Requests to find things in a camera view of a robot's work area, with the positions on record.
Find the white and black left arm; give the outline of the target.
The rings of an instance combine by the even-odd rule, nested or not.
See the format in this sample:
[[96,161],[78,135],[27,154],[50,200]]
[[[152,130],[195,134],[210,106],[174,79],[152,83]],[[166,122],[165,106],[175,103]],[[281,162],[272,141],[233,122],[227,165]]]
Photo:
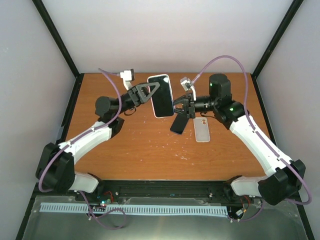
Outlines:
[[101,200],[104,188],[99,185],[99,178],[76,172],[75,164],[92,149],[117,135],[124,124],[119,115],[147,103],[159,87],[158,82],[140,83],[117,98],[99,97],[95,102],[95,113],[99,118],[90,128],[68,141],[49,143],[44,147],[36,170],[38,189],[43,193],[82,191],[92,201]]

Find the white silicone phone case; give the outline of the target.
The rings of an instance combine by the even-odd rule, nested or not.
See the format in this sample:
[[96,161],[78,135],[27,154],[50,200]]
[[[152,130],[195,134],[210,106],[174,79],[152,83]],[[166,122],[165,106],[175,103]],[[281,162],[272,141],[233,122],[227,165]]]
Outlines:
[[193,119],[195,141],[197,143],[208,143],[211,140],[208,120],[206,117]]

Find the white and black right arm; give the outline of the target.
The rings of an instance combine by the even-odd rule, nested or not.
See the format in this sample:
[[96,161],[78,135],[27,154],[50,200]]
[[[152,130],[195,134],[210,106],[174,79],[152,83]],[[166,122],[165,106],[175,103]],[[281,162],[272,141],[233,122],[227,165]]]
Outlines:
[[287,200],[305,185],[306,166],[300,160],[292,160],[282,152],[259,128],[245,106],[233,100],[231,82],[224,74],[209,77],[209,94],[197,96],[187,77],[180,80],[186,94],[177,98],[174,105],[178,117],[194,119],[196,113],[213,112],[214,117],[237,136],[258,160],[265,175],[261,177],[235,176],[229,180],[231,195],[253,196],[270,205]]

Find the small black phone white case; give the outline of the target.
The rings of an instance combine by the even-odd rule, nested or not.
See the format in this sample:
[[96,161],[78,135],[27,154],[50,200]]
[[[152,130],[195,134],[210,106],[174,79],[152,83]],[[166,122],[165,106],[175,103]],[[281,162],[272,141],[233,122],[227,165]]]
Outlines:
[[151,97],[153,113],[156,118],[171,117],[174,115],[173,94],[170,78],[167,74],[150,76],[150,84],[159,83],[159,88]]

